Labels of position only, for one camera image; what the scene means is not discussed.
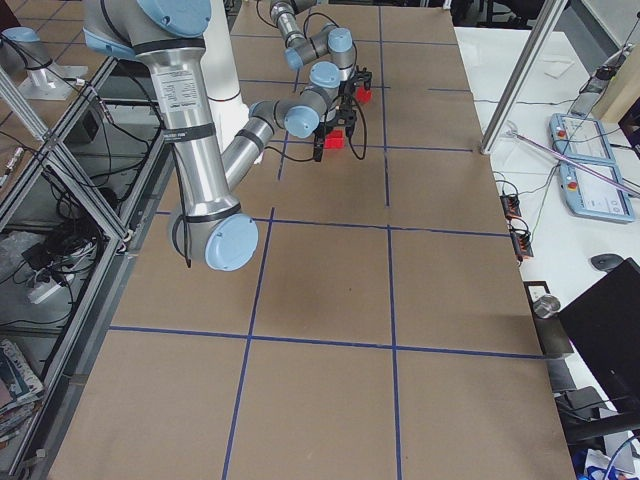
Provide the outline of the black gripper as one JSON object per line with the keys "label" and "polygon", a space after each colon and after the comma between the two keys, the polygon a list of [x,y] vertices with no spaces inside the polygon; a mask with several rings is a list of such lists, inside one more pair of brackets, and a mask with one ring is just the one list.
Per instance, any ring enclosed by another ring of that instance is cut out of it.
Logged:
{"label": "black gripper", "polygon": [[355,131],[357,112],[355,99],[352,94],[341,94],[330,111],[321,119],[314,130],[313,155],[315,162],[321,162],[324,153],[324,138],[336,128],[344,130],[347,138],[351,138]]}
{"label": "black gripper", "polygon": [[372,77],[372,73],[367,68],[357,67],[345,83],[344,94],[355,98],[355,92],[359,87],[363,86],[371,90]]}

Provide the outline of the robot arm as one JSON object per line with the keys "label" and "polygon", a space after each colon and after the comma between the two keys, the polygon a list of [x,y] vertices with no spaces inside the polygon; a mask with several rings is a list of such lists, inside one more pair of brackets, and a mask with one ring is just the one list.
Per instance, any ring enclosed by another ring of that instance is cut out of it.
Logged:
{"label": "robot arm", "polygon": [[255,221],[234,191],[279,130],[306,138],[334,118],[356,66],[351,32],[326,25],[306,36],[306,1],[274,1],[269,15],[291,69],[310,67],[294,99],[245,105],[225,8],[219,1],[88,1],[84,35],[94,51],[144,64],[175,155],[180,203],[170,238],[186,261],[234,271],[253,256]]}
{"label": "robot arm", "polygon": [[305,18],[303,26],[297,22],[297,16],[319,4],[319,1],[271,1],[269,17],[284,41],[284,57],[290,69],[297,71],[325,56],[339,70],[340,93],[353,95],[359,102],[371,99],[372,73],[366,67],[358,65],[357,46],[351,31],[329,20],[316,34],[308,33],[309,21],[313,12]]}

